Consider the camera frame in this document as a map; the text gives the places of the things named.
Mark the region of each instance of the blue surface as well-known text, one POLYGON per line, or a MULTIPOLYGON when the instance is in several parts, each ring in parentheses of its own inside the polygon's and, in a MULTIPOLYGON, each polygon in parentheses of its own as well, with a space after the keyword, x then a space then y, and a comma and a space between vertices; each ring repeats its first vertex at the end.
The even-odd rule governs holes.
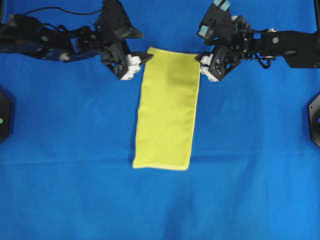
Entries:
MULTIPOLYGON (((210 0, 123 0, 149 46, 200 53, 210 0)), ((44 6, 88 12, 101 0, 10 0, 6 14, 44 6)), ((313 1, 233 0, 255 29, 313 33, 313 1)), ((93 23, 57 11, 42 22, 93 23)), ((223 82, 201 78, 189 171, 133 170, 143 73, 118 81, 99 57, 62 64, 0 56, 0 85, 16 98, 0 145, 1 240, 319 240, 320 149, 307 105, 320 71, 245 62, 223 82)))

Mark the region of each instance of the wire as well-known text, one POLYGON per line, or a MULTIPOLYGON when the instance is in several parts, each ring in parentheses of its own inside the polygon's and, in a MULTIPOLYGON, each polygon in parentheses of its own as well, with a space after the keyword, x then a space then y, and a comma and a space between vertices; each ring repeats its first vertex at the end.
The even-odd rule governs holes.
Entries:
POLYGON ((271 67, 271 59, 270 58, 268 58, 267 64, 264 64, 264 62, 261 60, 261 58, 256 53, 254 54, 254 56, 255 56, 255 59, 258 60, 261 67, 263 67, 264 69, 269 69, 271 67))
MULTIPOLYGON (((69 10, 66 10, 66 9, 63 9, 61 7, 58 7, 58 6, 46 6, 46 7, 41 7, 41 8, 37 8, 37 9, 34 9, 34 10, 31 10, 31 11, 27 11, 23 14, 21 14, 20 16, 16 17, 14 20, 18 20, 20 18, 22 18, 23 16, 26 16, 26 15, 30 15, 30 14, 33 14, 33 13, 36 13, 36 12, 40 12, 40 11, 44 11, 44 10, 59 10, 59 11, 62 11, 64 13, 67 13, 67 14, 71 14, 71 15, 78 15, 78 16, 89 16, 89 15, 94 15, 94 14, 97 14, 97 13, 101 13, 103 11, 105 11, 106 9, 100 9, 100 10, 96 10, 96 11, 92 11, 92 12, 75 12, 75 11, 69 11, 69 10)), ((49 24, 49 23, 45 23, 43 24, 41 27, 43 26, 51 26, 53 27, 57 32, 59 32, 59 30, 57 29, 57 27, 49 24)), ((8 28, 8 24, 4 25, 2 28, 0 28, 0 35, 8 28)))
POLYGON ((33 13, 36 13, 36 12, 40 12, 40 11, 44 11, 44 10, 52 10, 52 9, 65 12, 67 14, 79 15, 79 16, 89 16, 89 15, 94 15, 94 14, 97 14, 97 13, 100 13, 100 12, 104 11, 104 9, 100 9, 100 10, 96 10, 96 11, 92 11, 92 12, 75 12, 75 11, 68 11, 68 10, 63 9, 61 7, 58 7, 58 6, 46 6, 46 7, 41 7, 41 8, 38 8, 38 9, 31 10, 31 11, 27 11, 22 15, 29 15, 29 14, 33 14, 33 13))

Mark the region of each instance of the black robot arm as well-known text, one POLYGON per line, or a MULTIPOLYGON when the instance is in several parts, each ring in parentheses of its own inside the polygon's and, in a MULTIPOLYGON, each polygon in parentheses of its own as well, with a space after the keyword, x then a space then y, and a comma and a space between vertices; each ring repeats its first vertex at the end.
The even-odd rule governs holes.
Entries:
POLYGON ((59 7, 45 7, 13 15, 6 24, 0 24, 0 53, 23 54, 39 60, 65 63, 101 55, 103 64, 120 80, 132 79, 141 65, 153 57, 130 51, 126 39, 139 39, 144 35, 131 24, 118 0, 103 2, 102 10, 96 11, 101 15, 94 24, 94 30, 89 26, 67 30, 63 25, 55 27, 27 16, 45 9, 61 10, 59 7), (71 39, 76 39, 77 49, 74 49, 71 39))
POLYGON ((223 80, 241 61, 257 60, 268 69, 276 57, 291 68, 320 68, 320 0, 314 0, 318 31, 314 34, 275 29, 253 30, 242 16, 231 16, 227 0, 214 0, 201 21, 198 35, 212 52, 196 57, 210 81, 223 80))

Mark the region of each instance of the yellow towel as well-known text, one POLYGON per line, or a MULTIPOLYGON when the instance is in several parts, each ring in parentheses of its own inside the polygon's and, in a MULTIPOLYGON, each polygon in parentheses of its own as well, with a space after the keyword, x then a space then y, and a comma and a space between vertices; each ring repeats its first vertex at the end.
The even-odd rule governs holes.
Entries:
POLYGON ((133 167, 187 170, 195 130, 200 64, 195 54, 150 48, 141 89, 133 167))

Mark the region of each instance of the screw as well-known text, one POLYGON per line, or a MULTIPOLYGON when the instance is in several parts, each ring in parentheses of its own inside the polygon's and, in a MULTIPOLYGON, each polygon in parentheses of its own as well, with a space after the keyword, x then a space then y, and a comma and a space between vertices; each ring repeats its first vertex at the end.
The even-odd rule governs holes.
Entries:
POLYGON ((279 43, 279 41, 280 41, 280 39, 279 39, 278 37, 274 37, 274 38, 272 39, 272 42, 273 42, 274 44, 279 43))
POLYGON ((70 61, 69 53, 63 53, 60 55, 59 60, 62 62, 70 61))
POLYGON ((49 38, 46 37, 46 36, 42 36, 42 37, 41 37, 41 40, 44 41, 44 42, 48 42, 48 41, 49 41, 49 38))

